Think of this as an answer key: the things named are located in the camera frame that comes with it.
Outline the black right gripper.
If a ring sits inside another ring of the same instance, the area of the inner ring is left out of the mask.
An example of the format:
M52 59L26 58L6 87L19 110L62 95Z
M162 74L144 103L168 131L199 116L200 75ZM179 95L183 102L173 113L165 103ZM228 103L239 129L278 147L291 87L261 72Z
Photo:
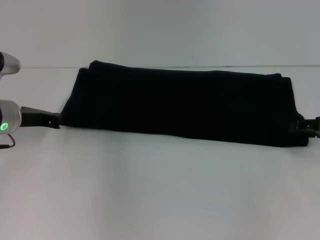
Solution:
M304 120L291 120L288 125L288 132L290 134L304 134L309 138L320 137L320 118L304 119Z

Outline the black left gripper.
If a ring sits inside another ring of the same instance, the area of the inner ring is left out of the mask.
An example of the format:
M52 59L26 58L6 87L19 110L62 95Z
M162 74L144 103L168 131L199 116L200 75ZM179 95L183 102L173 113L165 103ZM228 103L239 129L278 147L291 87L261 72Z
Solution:
M44 110L22 106L21 127L46 127L60 129L62 124L62 115L60 113L51 113Z

